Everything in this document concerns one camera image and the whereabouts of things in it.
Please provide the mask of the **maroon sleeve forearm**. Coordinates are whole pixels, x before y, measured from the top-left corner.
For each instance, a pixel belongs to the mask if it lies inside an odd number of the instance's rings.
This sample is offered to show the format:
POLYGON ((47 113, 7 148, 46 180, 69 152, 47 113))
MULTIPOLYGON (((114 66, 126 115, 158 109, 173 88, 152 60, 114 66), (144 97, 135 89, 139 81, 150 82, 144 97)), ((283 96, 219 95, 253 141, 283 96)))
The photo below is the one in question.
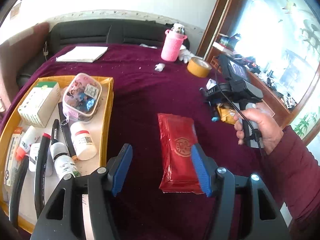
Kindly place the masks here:
POLYGON ((292 239, 319 239, 319 164, 290 126, 276 148, 264 158, 276 203, 292 216, 292 239))

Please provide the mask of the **person right hand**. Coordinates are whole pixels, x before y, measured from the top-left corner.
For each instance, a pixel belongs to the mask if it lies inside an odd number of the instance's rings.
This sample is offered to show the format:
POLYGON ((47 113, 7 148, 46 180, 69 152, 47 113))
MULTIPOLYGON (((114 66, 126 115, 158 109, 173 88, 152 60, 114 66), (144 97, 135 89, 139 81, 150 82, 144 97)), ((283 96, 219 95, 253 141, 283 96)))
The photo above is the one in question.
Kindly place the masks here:
POLYGON ((244 117, 258 125, 262 135, 264 150, 270 155, 276 146, 280 143, 284 132, 278 126, 274 118, 260 109, 250 108, 242 111, 244 117))

